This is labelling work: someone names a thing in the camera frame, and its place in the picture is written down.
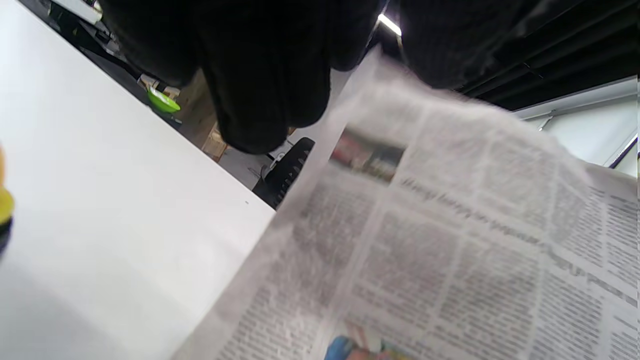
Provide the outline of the person's left hand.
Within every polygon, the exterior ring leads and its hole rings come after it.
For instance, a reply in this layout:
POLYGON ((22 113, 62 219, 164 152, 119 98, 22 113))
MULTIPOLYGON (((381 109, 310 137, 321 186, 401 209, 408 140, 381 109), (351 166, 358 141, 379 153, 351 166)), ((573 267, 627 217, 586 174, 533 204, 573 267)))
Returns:
MULTIPOLYGON (((361 62, 384 0, 101 0, 126 59, 165 84, 203 72, 222 138, 249 154, 314 125, 330 72, 361 62)), ((409 68, 430 87, 480 74, 534 7, 528 0, 399 0, 409 68)))

